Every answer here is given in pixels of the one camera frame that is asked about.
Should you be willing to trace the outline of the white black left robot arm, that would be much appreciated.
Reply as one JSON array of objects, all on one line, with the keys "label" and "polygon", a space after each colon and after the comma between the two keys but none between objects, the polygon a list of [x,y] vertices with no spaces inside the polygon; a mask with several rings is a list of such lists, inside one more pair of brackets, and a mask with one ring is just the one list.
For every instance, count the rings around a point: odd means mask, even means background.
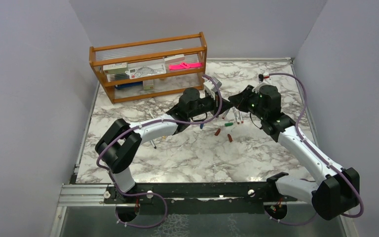
[{"label": "white black left robot arm", "polygon": [[113,182],[117,185],[116,195],[125,203],[135,198],[136,184],[130,171],[136,152],[141,144],[162,136],[176,135],[189,125],[208,122],[207,118],[196,120],[196,116],[211,113],[218,117],[232,108],[229,100],[218,92],[201,98],[195,88],[185,89],[178,103],[165,114],[143,122],[128,123],[117,119],[95,146],[98,162],[103,161]]}]

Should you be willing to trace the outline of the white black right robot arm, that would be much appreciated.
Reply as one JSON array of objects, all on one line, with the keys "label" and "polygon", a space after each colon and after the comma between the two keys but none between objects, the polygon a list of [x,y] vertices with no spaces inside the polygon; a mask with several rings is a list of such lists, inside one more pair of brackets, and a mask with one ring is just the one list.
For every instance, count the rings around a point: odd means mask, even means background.
[{"label": "white black right robot arm", "polygon": [[261,121],[261,129],[286,148],[312,175],[314,182],[278,174],[267,179],[265,195],[277,201],[290,196],[311,204],[316,213],[331,220],[360,204],[360,176],[354,168],[345,169],[319,150],[296,122],[281,111],[281,94],[276,86],[247,86],[229,97],[234,108]]}]

